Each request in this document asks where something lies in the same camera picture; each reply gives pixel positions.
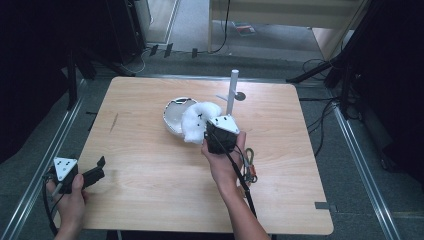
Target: black stand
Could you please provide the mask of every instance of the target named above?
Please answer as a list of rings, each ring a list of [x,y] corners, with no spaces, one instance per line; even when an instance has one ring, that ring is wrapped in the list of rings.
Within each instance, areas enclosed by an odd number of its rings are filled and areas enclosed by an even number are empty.
[[[334,88],[341,79],[343,80],[340,110],[347,119],[349,88],[354,77],[354,66],[359,61],[361,46],[367,41],[366,38],[368,36],[366,34],[371,32],[372,23],[375,21],[384,2],[384,0],[371,1],[367,13],[339,55],[298,77],[287,79],[286,82],[301,83],[328,68],[332,68],[325,78],[324,83],[327,88]]]

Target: white cloth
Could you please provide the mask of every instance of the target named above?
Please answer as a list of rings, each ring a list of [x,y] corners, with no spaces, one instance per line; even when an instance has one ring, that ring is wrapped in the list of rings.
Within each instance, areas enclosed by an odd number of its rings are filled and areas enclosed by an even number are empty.
[[[206,122],[221,115],[221,108],[215,103],[198,102],[191,105],[183,113],[181,129],[184,134],[184,142],[202,144]]]

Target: white bowl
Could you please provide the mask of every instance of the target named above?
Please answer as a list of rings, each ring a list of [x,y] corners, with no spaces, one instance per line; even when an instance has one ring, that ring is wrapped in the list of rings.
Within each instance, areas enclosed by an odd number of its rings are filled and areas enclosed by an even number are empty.
[[[170,101],[163,112],[163,120],[165,121],[166,129],[172,134],[184,138],[181,128],[181,119],[185,110],[195,103],[197,103],[197,101],[189,97],[179,97]]]

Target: black tripod leg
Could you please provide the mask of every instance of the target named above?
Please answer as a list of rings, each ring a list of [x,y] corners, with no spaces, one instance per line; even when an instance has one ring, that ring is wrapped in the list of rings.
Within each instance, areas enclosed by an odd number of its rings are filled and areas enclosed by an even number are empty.
[[[72,49],[68,51],[68,88],[69,103],[68,110],[71,110],[77,101],[77,75],[75,72],[75,63]]]
[[[340,111],[342,112],[344,118],[347,120],[349,119],[349,116],[347,114],[347,108],[349,107],[349,89],[350,89],[350,83],[352,80],[352,66],[350,64],[347,64],[345,75],[343,76],[343,82],[342,82],[342,93],[341,93],[341,99],[340,99]]]
[[[306,79],[308,79],[308,78],[310,78],[310,77],[312,77],[312,76],[314,76],[314,75],[316,75],[316,74],[318,74],[318,73],[326,70],[327,68],[330,68],[333,64],[334,64],[334,61],[333,60],[327,61],[324,64],[321,64],[318,67],[316,67],[314,69],[311,69],[308,72],[306,72],[306,73],[304,73],[304,74],[302,74],[300,76],[297,76],[297,77],[291,78],[291,79],[287,79],[286,82],[287,83],[301,83],[304,80],[306,80]]]
[[[102,58],[101,56],[97,55],[96,53],[92,52],[91,50],[88,49],[81,49],[81,51],[86,54],[88,57],[98,61],[99,63],[103,64],[105,67],[111,69],[112,71],[116,72],[117,74],[119,74],[120,76],[126,76],[126,77],[134,77],[135,74],[128,74],[126,72],[124,72],[124,70],[120,69],[119,67],[113,65],[111,62],[109,62],[108,60]]]

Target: black strap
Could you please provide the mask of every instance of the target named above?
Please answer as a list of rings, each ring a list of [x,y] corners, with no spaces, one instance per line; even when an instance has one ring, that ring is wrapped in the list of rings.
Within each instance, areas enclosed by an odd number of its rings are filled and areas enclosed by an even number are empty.
[[[237,177],[240,181],[241,186],[244,189],[244,192],[246,194],[247,202],[249,203],[250,211],[252,211],[253,215],[256,216],[256,210],[255,206],[253,205],[252,196],[250,195],[250,189],[249,186],[247,186],[246,182],[244,181],[243,176],[241,175],[240,169],[238,168],[237,164],[234,162],[233,158],[231,157],[230,153],[225,149],[224,146],[222,146],[221,142],[218,140],[218,138],[215,136],[215,134],[212,133],[212,136],[215,138],[215,140],[218,142],[219,146],[224,150],[225,155],[227,155],[228,159],[231,161],[231,164],[233,166],[234,172],[237,174]]]

